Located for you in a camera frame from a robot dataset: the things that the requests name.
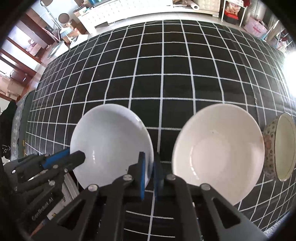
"checkered tablecloth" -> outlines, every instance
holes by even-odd
[[[69,147],[79,119],[90,109],[116,103],[146,125],[164,168],[171,168],[176,138],[186,121],[215,103],[248,111],[261,130],[277,115],[296,117],[283,77],[284,56],[251,35],[219,24],[164,20],[122,27],[89,39],[49,64],[35,92],[26,153]],[[291,208],[296,174],[286,182],[262,173],[235,205],[266,230]],[[172,240],[174,204],[145,200],[128,205],[125,240]]]

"gray fabric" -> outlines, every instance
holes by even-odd
[[[35,90],[25,94],[17,103],[17,110],[12,121],[10,160],[16,160],[24,156],[22,141],[25,140],[27,122],[34,93]]]

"pink bag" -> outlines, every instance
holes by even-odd
[[[259,23],[257,20],[253,18],[249,18],[249,21],[244,26],[244,29],[248,33],[258,38],[261,38],[267,32],[267,29],[261,23]]]

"floral patterned bowl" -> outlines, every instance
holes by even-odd
[[[264,174],[270,178],[286,181],[296,162],[296,127],[288,113],[277,116],[263,130],[265,145]]]

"white paper roll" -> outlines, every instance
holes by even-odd
[[[191,1],[191,0],[186,0],[186,3],[187,3],[188,5],[190,5],[190,7],[191,7],[193,10],[199,10],[199,8],[200,8],[196,3],[194,3],[194,2]]]

